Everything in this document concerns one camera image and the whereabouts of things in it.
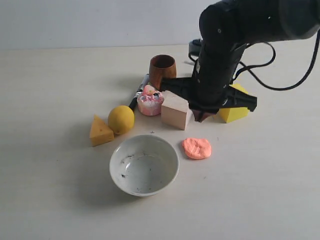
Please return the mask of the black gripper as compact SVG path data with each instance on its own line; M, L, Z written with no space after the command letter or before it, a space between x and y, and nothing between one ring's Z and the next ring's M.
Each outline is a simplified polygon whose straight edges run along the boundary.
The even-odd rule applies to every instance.
M194 77L162 78L159 90L170 91L188 102L194 121L202 123L220 109L247 108L253 112L258 98L232 86L214 90Z

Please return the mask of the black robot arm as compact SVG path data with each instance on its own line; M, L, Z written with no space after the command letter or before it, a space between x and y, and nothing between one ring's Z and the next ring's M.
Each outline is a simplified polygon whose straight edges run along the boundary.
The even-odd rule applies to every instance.
M258 99L232 87L246 48L320 34L317 0L221 0L199 17L201 48L191 77L161 79L160 91L188 101L197 122L220 109L254 111Z

